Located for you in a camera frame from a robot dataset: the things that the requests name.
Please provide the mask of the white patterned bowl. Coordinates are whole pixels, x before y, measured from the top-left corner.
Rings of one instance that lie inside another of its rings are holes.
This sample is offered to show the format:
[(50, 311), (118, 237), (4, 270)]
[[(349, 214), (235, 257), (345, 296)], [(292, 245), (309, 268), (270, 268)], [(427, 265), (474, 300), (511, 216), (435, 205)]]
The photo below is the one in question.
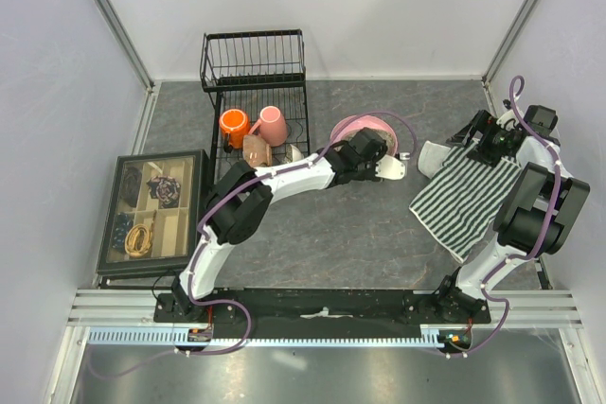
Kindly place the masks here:
[(290, 164), (298, 162), (304, 158), (304, 154), (301, 150), (293, 144), (287, 144), (285, 146), (285, 155), (283, 158), (284, 164)]

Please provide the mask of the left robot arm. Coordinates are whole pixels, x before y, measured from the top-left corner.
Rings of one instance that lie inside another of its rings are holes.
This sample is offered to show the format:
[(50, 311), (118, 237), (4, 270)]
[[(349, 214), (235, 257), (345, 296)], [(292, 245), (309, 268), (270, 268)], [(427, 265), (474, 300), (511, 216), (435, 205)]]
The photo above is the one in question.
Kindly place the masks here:
[(205, 317), (206, 297), (224, 262), (258, 230), (271, 204), (352, 181), (378, 182), (377, 165), (387, 151), (377, 132), (363, 128), (348, 140), (287, 165), (254, 168), (240, 161), (232, 166), (208, 193), (197, 226), (198, 245), (171, 286), (175, 311), (188, 322)]

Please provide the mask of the pink plate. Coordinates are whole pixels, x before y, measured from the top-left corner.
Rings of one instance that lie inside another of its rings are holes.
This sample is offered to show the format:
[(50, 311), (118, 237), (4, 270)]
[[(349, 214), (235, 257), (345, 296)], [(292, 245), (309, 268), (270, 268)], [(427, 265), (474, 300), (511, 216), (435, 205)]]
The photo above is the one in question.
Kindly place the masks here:
[(376, 133), (378, 133), (379, 129), (392, 129), (385, 121), (381, 120), (378, 116), (366, 114), (357, 117), (356, 115), (351, 115), (342, 119), (333, 128), (330, 134), (330, 139), (332, 142), (349, 140), (355, 135), (356, 132), (362, 130), (363, 128), (369, 128)]

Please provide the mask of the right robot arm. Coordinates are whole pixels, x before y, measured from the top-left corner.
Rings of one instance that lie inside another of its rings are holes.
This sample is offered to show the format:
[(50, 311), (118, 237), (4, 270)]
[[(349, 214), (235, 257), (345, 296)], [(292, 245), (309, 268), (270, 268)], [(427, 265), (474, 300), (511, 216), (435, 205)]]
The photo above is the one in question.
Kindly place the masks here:
[(556, 112), (541, 105), (525, 113), (511, 109), (504, 121), (480, 111), (449, 138), (449, 144), (462, 147), (478, 135), (468, 154), (473, 161), (494, 167), (513, 157), (522, 171), (496, 213), (490, 244), (446, 276), (433, 295), (440, 320), (488, 322), (489, 291), (517, 267), (556, 253), (566, 241), (590, 186), (564, 169), (560, 143), (552, 135), (557, 123)]

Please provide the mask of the beige patterned cup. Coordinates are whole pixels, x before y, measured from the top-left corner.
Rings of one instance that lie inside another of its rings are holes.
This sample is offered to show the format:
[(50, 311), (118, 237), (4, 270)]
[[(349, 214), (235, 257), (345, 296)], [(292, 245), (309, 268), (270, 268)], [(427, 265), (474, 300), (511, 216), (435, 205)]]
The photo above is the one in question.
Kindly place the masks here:
[(270, 167), (273, 164), (272, 148), (259, 135), (247, 134), (244, 136), (242, 156), (251, 167)]

